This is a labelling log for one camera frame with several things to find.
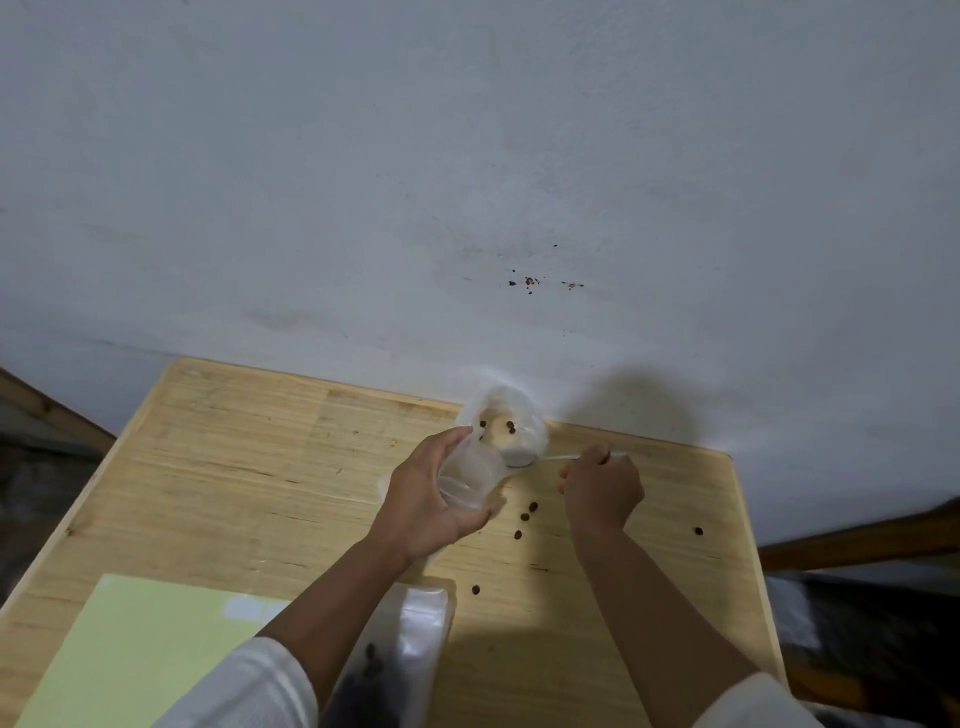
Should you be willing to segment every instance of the ziplock bag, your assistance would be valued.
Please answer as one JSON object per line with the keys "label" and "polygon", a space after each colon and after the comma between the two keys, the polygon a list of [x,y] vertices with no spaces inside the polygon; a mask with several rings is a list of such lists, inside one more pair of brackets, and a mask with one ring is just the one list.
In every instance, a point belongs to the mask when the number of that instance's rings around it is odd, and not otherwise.
{"label": "ziplock bag", "polygon": [[321,728],[420,728],[453,620],[443,589],[395,584],[350,653]]}

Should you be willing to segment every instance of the white wall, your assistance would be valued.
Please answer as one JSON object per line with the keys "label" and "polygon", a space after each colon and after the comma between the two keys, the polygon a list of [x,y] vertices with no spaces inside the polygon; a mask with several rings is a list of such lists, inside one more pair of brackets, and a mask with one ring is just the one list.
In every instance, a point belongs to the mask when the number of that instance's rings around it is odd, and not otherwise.
{"label": "white wall", "polygon": [[927,508],[958,37],[952,0],[7,3],[0,364],[113,431],[179,354],[502,372],[730,452],[761,541]]}

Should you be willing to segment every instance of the yellow paper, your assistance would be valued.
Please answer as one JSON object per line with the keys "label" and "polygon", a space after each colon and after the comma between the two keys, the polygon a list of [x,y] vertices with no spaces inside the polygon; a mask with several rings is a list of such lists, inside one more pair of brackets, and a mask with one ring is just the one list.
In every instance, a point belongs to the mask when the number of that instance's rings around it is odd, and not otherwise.
{"label": "yellow paper", "polygon": [[17,728],[150,726],[287,604],[108,574]]}

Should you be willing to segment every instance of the person's right hand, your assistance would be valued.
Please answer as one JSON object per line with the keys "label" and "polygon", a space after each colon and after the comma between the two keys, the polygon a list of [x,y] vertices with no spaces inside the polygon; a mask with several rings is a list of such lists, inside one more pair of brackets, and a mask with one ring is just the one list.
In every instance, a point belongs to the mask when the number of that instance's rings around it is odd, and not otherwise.
{"label": "person's right hand", "polygon": [[626,455],[610,457],[610,448],[603,445],[564,465],[560,478],[557,490],[573,530],[623,530],[644,496],[633,461]]}

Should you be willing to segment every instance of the forearm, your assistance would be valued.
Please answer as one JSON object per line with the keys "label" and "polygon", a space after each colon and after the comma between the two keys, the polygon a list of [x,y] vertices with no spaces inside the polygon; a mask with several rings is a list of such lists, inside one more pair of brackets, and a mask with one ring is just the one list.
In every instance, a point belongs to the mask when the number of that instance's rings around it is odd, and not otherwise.
{"label": "forearm", "polygon": [[757,672],[625,533],[575,529],[573,541],[654,728],[689,728]]}
{"label": "forearm", "polygon": [[399,549],[364,539],[259,633],[302,665],[321,710],[373,610],[407,566]]}

